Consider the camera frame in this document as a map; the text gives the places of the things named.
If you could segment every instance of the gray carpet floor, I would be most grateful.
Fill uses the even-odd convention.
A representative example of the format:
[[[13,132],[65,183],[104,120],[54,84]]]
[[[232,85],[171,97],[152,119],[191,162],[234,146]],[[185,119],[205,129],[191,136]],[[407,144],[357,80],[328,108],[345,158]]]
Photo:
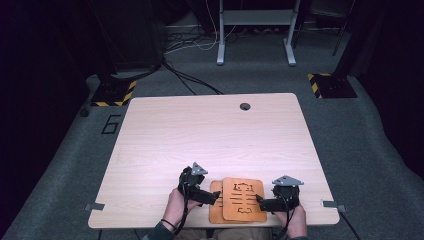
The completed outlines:
[[[308,73],[334,71],[336,36],[305,31],[289,67],[282,35],[240,37],[227,44],[224,66],[216,65],[217,45],[166,54],[175,69],[225,94],[290,92],[297,95],[334,199],[362,239],[424,239],[424,182],[408,169],[385,136],[372,100],[353,77],[352,99],[316,99]],[[93,93],[98,79],[87,79]],[[199,95],[210,89],[188,83]],[[164,67],[137,82],[133,97],[180,96],[191,92]],[[110,115],[119,123],[127,106],[89,107],[77,115],[47,171],[3,237],[15,239],[97,239],[88,227],[87,203],[96,199],[116,134],[101,134]],[[137,239],[148,229],[104,230],[101,239]],[[311,239],[355,239],[343,219],[333,226],[309,227]]]

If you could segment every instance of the person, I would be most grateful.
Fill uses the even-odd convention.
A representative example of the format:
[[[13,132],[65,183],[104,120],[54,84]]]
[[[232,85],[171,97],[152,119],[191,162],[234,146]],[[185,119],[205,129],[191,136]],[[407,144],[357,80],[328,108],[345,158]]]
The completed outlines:
[[[189,200],[188,211],[194,209],[198,202]],[[171,240],[171,239],[207,239],[205,231],[201,230],[182,230],[178,236],[174,235],[174,231],[180,224],[183,216],[184,197],[177,188],[173,189],[169,194],[168,204],[160,222],[146,235],[142,240]],[[280,220],[283,227],[286,226],[287,213],[275,212],[275,216]],[[290,239],[307,240],[306,212],[302,205],[299,204],[293,212],[293,216],[287,227],[287,236]],[[239,229],[221,229],[215,231],[215,239],[272,239],[270,228],[239,228]]]

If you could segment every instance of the black chair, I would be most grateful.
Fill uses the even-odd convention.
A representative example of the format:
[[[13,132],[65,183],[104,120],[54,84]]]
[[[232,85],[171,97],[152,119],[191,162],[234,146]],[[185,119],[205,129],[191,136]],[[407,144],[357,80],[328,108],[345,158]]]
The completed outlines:
[[[296,48],[300,32],[307,16],[312,16],[315,19],[322,19],[327,22],[334,22],[340,26],[338,40],[333,56],[336,55],[342,40],[343,33],[355,5],[355,0],[310,0],[304,1],[304,4],[299,8],[298,30],[294,40],[293,48]]]

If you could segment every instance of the person's left hand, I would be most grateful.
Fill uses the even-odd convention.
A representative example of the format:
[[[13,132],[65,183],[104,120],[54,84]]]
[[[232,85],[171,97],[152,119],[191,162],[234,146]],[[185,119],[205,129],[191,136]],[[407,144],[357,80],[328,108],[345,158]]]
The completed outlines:
[[[187,208],[190,212],[193,208],[199,205],[199,202],[188,200]],[[178,227],[178,224],[181,222],[184,212],[184,197],[178,191],[177,188],[174,188],[169,194],[168,204],[166,205],[165,213],[163,214],[163,219],[172,223],[175,227]],[[170,231],[175,229],[172,228],[166,222],[163,222],[163,225]]]

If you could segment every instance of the table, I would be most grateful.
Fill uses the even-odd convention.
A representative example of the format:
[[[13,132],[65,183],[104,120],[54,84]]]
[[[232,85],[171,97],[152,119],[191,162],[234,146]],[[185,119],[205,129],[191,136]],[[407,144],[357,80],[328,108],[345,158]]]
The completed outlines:
[[[240,105],[247,103],[249,110]],[[161,219],[181,171],[196,161],[209,173],[201,188],[225,177],[299,179],[308,225],[339,221],[298,100],[291,93],[149,97],[131,100],[88,224],[94,229],[152,228]],[[195,208],[185,227],[211,224],[209,206]],[[249,226],[279,226],[275,216]]]
[[[219,0],[219,48],[218,65],[224,64],[225,32],[224,25],[290,25],[288,37],[284,39],[289,66],[296,66],[291,41],[296,25],[300,0],[293,9],[282,10],[224,10],[223,0]]]

